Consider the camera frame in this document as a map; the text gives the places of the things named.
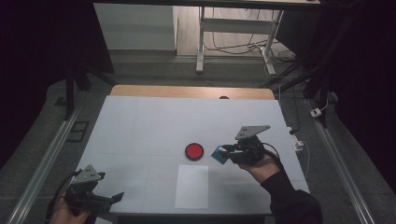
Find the table leg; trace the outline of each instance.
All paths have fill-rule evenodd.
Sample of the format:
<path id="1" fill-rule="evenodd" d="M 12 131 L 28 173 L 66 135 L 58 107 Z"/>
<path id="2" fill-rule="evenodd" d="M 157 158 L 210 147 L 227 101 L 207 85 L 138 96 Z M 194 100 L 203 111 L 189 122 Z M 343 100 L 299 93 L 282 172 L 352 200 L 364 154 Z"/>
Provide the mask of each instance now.
<path id="1" fill-rule="evenodd" d="M 201 7 L 201 19 L 199 21 L 199 44 L 197 54 L 197 73 L 204 72 L 204 25 L 205 25 L 205 7 Z"/>
<path id="2" fill-rule="evenodd" d="M 262 57 L 264 58 L 264 62 L 265 62 L 265 67 L 267 68 L 268 75 L 270 75 L 270 76 L 273 76 L 276 74 L 276 71 L 275 71 L 274 66 L 271 62 L 269 53 L 270 53 L 271 45 L 274 41 L 277 26 L 279 25 L 280 18 L 282 17 L 282 13 L 283 13 L 283 11 L 278 11 L 277 16 L 273 22 L 272 27 L 271 27 L 270 34 L 268 35 L 267 44 L 265 45 L 265 48 L 261 48 Z"/>

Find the white table surface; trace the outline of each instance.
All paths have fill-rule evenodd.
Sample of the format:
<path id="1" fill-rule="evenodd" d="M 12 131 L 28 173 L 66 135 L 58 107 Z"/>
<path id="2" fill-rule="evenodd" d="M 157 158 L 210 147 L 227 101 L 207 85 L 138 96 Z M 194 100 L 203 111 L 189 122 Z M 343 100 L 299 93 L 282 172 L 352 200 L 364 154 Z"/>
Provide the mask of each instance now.
<path id="1" fill-rule="evenodd" d="M 270 214 L 270 195 L 249 173 L 210 156 L 236 143 L 242 126 L 267 124 L 271 129 L 259 138 L 278 150 L 292 185 L 309 192 L 275 100 L 107 96 L 78 168 L 92 164 L 106 173 L 95 194 L 125 192 L 112 213 Z M 190 143 L 204 147 L 199 161 L 185 157 Z M 207 208 L 175 208 L 180 164 L 208 167 Z"/>

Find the white paper sheet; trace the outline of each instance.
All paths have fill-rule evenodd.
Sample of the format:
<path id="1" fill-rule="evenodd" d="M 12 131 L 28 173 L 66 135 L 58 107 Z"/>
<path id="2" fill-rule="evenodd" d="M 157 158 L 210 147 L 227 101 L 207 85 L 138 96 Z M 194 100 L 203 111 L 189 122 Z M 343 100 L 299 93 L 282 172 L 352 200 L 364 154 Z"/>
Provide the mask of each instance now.
<path id="1" fill-rule="evenodd" d="M 175 208 L 208 208 L 208 171 L 208 166 L 178 166 Z"/>

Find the wall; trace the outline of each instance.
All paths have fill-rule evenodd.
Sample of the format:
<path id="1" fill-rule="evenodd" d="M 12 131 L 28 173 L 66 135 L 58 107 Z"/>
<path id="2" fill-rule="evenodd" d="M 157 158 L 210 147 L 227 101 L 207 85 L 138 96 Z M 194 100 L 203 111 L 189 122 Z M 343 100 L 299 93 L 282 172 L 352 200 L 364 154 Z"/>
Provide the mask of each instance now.
<path id="1" fill-rule="evenodd" d="M 176 7 L 94 6 L 108 49 L 176 49 Z"/>

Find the metal frame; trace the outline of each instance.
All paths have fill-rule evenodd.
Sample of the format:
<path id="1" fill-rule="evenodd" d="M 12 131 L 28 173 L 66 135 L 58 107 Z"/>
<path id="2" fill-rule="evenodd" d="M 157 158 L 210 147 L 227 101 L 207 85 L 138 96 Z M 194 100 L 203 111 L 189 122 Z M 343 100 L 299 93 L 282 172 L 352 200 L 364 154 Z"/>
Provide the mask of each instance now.
<path id="1" fill-rule="evenodd" d="M 196 72 L 199 74 L 204 72 L 204 32 L 218 32 L 268 35 L 267 43 L 265 48 L 261 48 L 261 53 L 268 70 L 268 74 L 270 76 L 275 75 L 276 71 L 271 62 L 269 52 L 274 41 L 282 13 L 283 11 L 279 11 L 274 21 L 212 19 L 205 18 L 205 7 L 201 7 Z"/>
<path id="2" fill-rule="evenodd" d="M 20 200 L 12 211 L 11 216 L 8 218 L 7 224 L 23 223 L 26 219 L 33 203 L 35 202 L 38 192 L 41 190 L 44 181 L 46 180 L 53 163 L 55 163 L 55 160 L 64 145 L 64 141 L 66 140 L 66 137 L 69 134 L 83 103 L 85 102 L 86 95 L 87 93 L 84 92 L 81 99 L 78 100 L 78 105 L 71 114 L 69 120 L 64 120 L 61 124 L 61 127 L 52 139 L 46 154 L 35 169 L 35 173 L 30 179 L 29 184 L 26 186 Z"/>
<path id="3" fill-rule="evenodd" d="M 309 103 L 308 100 L 305 100 L 306 106 L 309 111 L 313 110 L 314 107 Z M 340 176 L 341 182 L 346 189 L 346 193 L 349 195 L 350 200 L 355 207 L 356 214 L 358 215 L 361 223 L 364 224 L 374 224 L 374 218 L 371 214 L 371 211 L 364 201 L 363 196 L 361 195 L 361 191 L 356 185 L 355 181 L 352 178 L 351 173 L 347 169 L 347 165 L 345 164 L 334 140 L 332 140 L 332 135 L 330 134 L 328 129 L 323 128 L 320 121 L 318 119 L 314 120 L 315 125 L 317 126 L 318 133 L 329 152 L 330 159 L 332 160 L 332 164 L 335 167 L 338 175 Z"/>

